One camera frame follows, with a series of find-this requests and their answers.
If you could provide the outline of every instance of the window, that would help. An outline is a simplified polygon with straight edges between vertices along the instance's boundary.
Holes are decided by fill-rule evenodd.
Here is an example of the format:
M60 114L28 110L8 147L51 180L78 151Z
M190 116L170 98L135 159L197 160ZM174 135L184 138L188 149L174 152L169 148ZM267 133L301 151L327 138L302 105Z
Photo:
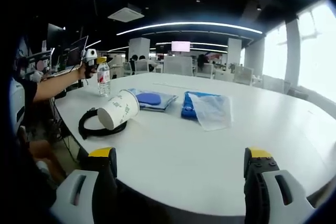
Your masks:
M245 48L240 52L239 64L244 66L244 63L245 63Z
M274 78L284 79L286 66L287 31L286 25L282 24L266 35L262 73Z
M326 1L299 15L299 85L336 102L336 18Z

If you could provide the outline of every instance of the plastic bag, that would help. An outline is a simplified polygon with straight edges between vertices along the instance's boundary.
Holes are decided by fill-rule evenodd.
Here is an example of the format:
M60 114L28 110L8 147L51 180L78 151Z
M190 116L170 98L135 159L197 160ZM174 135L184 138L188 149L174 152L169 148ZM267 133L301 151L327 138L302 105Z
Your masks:
M198 97L189 94L198 122L206 131L220 130L232 125L231 102L229 97L207 95Z

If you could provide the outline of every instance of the desk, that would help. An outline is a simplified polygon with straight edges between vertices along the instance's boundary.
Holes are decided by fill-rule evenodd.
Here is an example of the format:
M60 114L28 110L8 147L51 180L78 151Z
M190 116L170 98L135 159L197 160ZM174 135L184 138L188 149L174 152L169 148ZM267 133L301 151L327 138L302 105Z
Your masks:
M83 140L78 121L109 98L98 95L97 78L89 86L56 100L56 107L78 143L88 153L113 146L118 179L156 201L191 212L243 216L244 150L258 146L272 153L281 169L300 181L307 196L336 173L336 120L312 103L251 86L144 73L111 81L111 92L138 88L179 98L166 113L140 111L127 128L113 136ZM233 126L205 132L181 118L184 92L223 94L232 99ZM86 127L101 127L97 118Z

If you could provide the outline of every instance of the black ceiling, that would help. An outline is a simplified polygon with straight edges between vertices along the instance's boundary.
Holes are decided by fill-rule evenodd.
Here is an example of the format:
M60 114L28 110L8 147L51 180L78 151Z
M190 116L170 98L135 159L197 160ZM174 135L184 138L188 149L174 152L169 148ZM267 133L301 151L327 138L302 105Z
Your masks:
M261 30L264 33L285 19L295 18L297 11L316 0L46 0L47 7L38 2L32 5L33 21L30 23L30 41L40 48L40 41L46 35L46 24L52 23L67 28L71 39L76 40L82 30L89 35L89 42L102 40L96 48L109 50L128 45L131 38L144 36L156 42L190 40L226 44L229 37L243 36L243 45L263 35L226 27L215 26L173 26L141 30L116 36L125 30L140 26L181 21L218 22L240 25ZM128 4L139 8L144 18L129 23L107 19L109 15L127 7ZM257 10L260 4L262 11Z

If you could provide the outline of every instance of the white paper cup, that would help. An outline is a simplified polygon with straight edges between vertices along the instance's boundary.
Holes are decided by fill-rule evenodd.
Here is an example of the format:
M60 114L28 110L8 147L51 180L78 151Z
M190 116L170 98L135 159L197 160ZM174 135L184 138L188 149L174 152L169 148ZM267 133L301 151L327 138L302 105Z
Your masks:
M107 104L97 110L97 115L105 128L113 130L136 116L139 110L140 105L136 96L131 91L120 90Z

